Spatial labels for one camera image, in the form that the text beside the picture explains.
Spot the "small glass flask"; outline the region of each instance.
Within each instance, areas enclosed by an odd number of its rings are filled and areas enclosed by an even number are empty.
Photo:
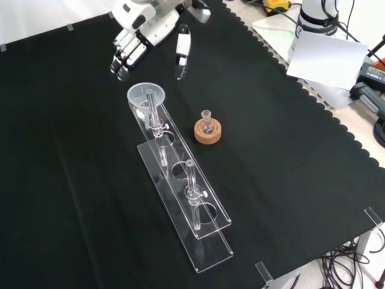
[[[217,125],[211,119],[211,111],[204,110],[202,111],[202,121],[199,124],[200,132],[204,134],[212,134],[217,129]]]

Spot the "yellow device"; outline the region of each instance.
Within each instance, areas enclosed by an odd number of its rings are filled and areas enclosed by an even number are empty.
[[[265,6],[278,9],[281,12],[286,12],[290,8],[290,3],[289,1],[286,1],[286,0],[263,0],[263,4]],[[265,7],[263,9],[265,10],[265,13],[267,16],[272,16],[277,14],[276,12],[272,11],[272,9],[265,8]]]

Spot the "black cloth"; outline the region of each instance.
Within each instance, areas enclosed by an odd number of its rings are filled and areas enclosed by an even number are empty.
[[[109,71],[121,28],[101,16],[7,45],[0,54],[0,284],[4,288],[259,288],[356,237],[385,210],[384,172],[219,0],[173,75],[176,35],[130,80]],[[197,274],[137,151],[126,93],[165,106],[232,218],[234,257]],[[221,140],[194,140],[210,109]]]

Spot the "robotic hand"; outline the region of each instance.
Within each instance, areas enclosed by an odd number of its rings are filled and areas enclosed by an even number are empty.
[[[124,29],[114,40],[112,73],[126,81],[141,59],[175,30],[179,15],[185,10],[201,23],[206,23],[211,15],[209,7],[201,0],[119,1],[112,13]],[[177,78],[182,79],[186,73],[191,34],[183,23],[178,33],[174,71]]]

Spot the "robot finger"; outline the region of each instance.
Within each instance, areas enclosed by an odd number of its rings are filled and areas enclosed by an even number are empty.
[[[178,80],[186,75],[188,58],[191,47],[191,33],[184,23],[179,25],[178,42],[176,45],[176,59],[174,72]]]
[[[133,34],[132,37],[128,35],[125,39],[122,40],[122,42],[124,42],[125,48],[119,53],[115,53],[112,64],[109,67],[112,73],[117,73],[119,71],[119,69],[125,64],[127,57],[133,53],[140,44],[140,40]]]
[[[129,78],[129,73],[136,67],[140,60],[145,56],[148,48],[144,44],[140,44],[136,49],[128,56],[125,64],[119,69],[117,76],[121,81],[126,81]]]
[[[116,56],[119,56],[123,50],[127,47],[128,44],[133,41],[135,38],[135,34],[128,33],[115,47],[115,54]]]
[[[128,31],[123,29],[121,31],[121,33],[118,34],[118,36],[115,38],[114,40],[114,46],[117,46],[127,35],[128,35]]]

